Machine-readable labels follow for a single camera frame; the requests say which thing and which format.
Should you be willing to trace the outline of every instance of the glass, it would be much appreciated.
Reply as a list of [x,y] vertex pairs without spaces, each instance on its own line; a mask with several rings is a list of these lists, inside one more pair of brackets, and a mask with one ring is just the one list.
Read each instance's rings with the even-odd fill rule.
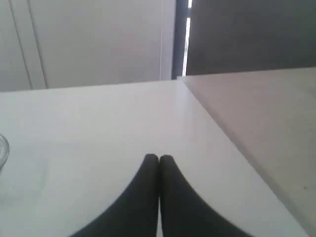
[[0,134],[0,172],[9,156],[9,143],[5,137]]

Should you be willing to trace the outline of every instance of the white table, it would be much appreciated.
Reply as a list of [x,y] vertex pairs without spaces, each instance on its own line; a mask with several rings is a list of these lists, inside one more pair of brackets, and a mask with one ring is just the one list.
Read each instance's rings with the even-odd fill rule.
[[293,216],[316,236],[316,68],[182,80]]
[[120,195],[146,153],[173,155],[201,197],[254,236],[307,236],[181,81],[3,93],[0,108],[11,145],[1,237],[69,236]]

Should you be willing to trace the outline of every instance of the white door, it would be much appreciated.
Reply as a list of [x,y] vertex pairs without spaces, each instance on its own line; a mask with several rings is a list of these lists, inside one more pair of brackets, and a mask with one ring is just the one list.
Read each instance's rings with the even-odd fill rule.
[[31,89],[8,0],[0,0],[0,92]]

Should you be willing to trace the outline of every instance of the gray wall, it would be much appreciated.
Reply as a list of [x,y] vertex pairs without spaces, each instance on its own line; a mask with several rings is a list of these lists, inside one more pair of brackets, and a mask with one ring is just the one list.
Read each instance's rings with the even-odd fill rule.
[[188,75],[310,66],[315,0],[193,0]]

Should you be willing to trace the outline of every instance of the glass rim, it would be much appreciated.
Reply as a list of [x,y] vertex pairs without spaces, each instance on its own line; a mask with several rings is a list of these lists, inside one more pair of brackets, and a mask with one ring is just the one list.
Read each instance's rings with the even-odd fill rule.
[[8,140],[1,133],[0,133],[0,140],[4,144],[4,153],[3,153],[3,156],[0,157],[0,171],[1,171],[1,169],[3,168],[6,160],[9,157],[10,145],[9,145]]

